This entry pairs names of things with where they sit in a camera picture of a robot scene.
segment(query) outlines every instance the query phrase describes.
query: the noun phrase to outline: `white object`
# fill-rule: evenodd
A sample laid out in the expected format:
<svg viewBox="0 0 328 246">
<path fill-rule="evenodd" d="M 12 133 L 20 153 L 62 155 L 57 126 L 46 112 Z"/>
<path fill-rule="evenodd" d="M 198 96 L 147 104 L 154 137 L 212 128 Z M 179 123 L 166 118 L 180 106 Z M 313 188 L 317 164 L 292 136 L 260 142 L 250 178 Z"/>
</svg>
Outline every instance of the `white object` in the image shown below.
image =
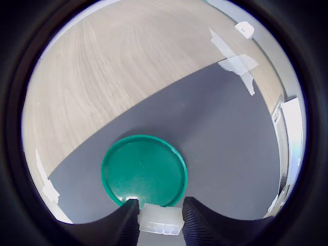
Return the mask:
<svg viewBox="0 0 328 246">
<path fill-rule="evenodd" d="M 287 129 L 289 152 L 286 184 L 293 185 L 297 179 L 302 157 L 303 124 L 301 107 L 299 100 L 296 97 L 292 100 L 282 103 L 281 108 Z"/>
<path fill-rule="evenodd" d="M 185 224 L 181 208 L 145 203 L 138 215 L 139 230 L 165 235 L 179 235 Z"/>
<path fill-rule="evenodd" d="M 251 39 L 254 34 L 254 27 L 248 22 L 239 22 L 235 28 L 247 39 Z"/>
</svg>

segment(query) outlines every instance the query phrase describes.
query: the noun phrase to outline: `floor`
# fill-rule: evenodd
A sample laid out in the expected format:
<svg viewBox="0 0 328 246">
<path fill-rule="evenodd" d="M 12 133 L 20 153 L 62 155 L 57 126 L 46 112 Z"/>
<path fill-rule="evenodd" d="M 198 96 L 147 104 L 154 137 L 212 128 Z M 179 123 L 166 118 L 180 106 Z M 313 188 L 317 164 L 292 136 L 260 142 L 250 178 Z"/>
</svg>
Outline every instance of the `floor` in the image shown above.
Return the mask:
<svg viewBox="0 0 328 246">
<path fill-rule="evenodd" d="M 211 42 L 209 28 L 234 53 L 259 63 L 250 73 L 269 116 L 283 87 L 262 50 L 235 24 L 199 0 L 123 0 L 65 32 L 38 62 L 23 111 L 24 150 L 39 191 L 44 184 L 36 150 L 51 177 L 66 157 L 118 116 L 225 59 Z"/>
</svg>

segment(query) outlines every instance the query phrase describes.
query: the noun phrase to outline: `white tape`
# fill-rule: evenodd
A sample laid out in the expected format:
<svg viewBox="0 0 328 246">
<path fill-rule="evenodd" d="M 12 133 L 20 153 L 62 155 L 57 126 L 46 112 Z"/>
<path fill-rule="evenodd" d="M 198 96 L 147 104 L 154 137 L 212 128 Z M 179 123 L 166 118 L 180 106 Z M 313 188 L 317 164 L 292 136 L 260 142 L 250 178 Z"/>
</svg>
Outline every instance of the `white tape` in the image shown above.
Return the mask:
<svg viewBox="0 0 328 246">
<path fill-rule="evenodd" d="M 251 96 L 253 96 L 255 94 L 255 91 L 254 91 L 254 86 L 253 86 L 253 76 L 247 72 L 247 73 L 244 73 L 242 76 L 240 76 L 241 80 L 244 82 L 244 85 L 246 86 L 249 94 Z"/>
<path fill-rule="evenodd" d="M 244 85 L 246 86 L 249 94 L 253 96 L 255 94 L 253 86 L 253 76 L 249 71 L 259 64 L 253 58 L 243 54 L 236 55 L 235 52 L 223 41 L 223 39 L 217 35 L 211 28 L 210 32 L 212 35 L 211 42 L 221 51 L 221 53 L 227 58 L 218 62 L 218 64 L 235 74 L 239 75 Z"/>
<path fill-rule="evenodd" d="M 221 51 L 221 53 L 226 57 L 230 58 L 236 55 L 235 52 L 223 41 L 223 39 L 217 35 L 211 28 L 210 32 L 212 35 L 211 42 Z"/>
<path fill-rule="evenodd" d="M 236 55 L 218 63 L 224 69 L 230 72 L 234 72 L 239 76 L 242 76 L 243 74 L 258 66 L 257 61 L 245 54 Z"/>
<path fill-rule="evenodd" d="M 54 188 L 51 181 L 48 179 L 45 169 L 43 168 L 43 165 L 41 163 L 41 159 L 39 156 L 39 152 L 37 149 L 35 149 L 35 159 L 36 159 L 36 166 L 39 170 L 39 173 L 41 175 L 42 181 L 45 183 L 45 185 L 42 187 L 42 192 L 48 197 L 50 201 L 55 201 L 58 203 L 58 198 L 60 194 L 58 191 Z"/>
</svg>

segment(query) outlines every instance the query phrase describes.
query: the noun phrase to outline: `green lid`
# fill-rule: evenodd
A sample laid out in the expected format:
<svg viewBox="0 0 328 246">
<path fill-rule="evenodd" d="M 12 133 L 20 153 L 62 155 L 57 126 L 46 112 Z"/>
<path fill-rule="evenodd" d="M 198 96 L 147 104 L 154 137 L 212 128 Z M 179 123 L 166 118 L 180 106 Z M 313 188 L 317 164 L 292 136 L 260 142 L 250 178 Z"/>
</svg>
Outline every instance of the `green lid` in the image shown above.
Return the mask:
<svg viewBox="0 0 328 246">
<path fill-rule="evenodd" d="M 101 180 L 108 195 L 123 205 L 129 199 L 163 207 L 175 205 L 187 187 L 182 156 L 166 141 L 133 135 L 116 142 L 101 165 Z"/>
</svg>

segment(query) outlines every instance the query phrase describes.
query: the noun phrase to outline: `white plastic block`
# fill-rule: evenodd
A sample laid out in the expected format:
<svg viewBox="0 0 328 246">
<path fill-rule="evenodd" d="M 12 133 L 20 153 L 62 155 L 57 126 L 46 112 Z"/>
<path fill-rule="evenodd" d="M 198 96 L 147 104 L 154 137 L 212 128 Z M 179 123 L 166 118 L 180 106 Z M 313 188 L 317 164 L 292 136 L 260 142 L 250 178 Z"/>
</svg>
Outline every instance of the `white plastic block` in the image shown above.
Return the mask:
<svg viewBox="0 0 328 246">
<path fill-rule="evenodd" d="M 181 208 L 145 203 L 138 215 L 139 230 L 165 235 L 179 235 L 185 224 Z"/>
<path fill-rule="evenodd" d="M 248 22 L 239 22 L 235 28 L 244 35 L 245 38 L 251 39 L 254 34 L 254 27 Z"/>
</svg>

